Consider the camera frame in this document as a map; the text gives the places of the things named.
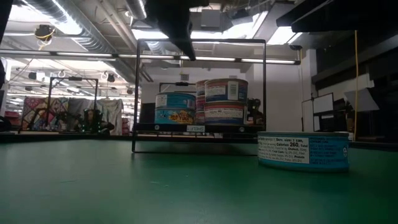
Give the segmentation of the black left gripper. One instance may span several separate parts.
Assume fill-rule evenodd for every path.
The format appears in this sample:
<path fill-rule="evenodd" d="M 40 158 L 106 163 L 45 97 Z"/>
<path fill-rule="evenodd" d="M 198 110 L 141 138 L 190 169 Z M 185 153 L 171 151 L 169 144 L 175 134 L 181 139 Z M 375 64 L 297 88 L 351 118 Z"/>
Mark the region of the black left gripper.
<path fill-rule="evenodd" d="M 147 0 L 144 9 L 148 20 L 158 22 L 159 29 L 191 61 L 196 60 L 191 40 L 191 22 L 189 19 L 171 20 L 174 15 L 190 13 L 194 7 L 208 6 L 209 0 Z"/>

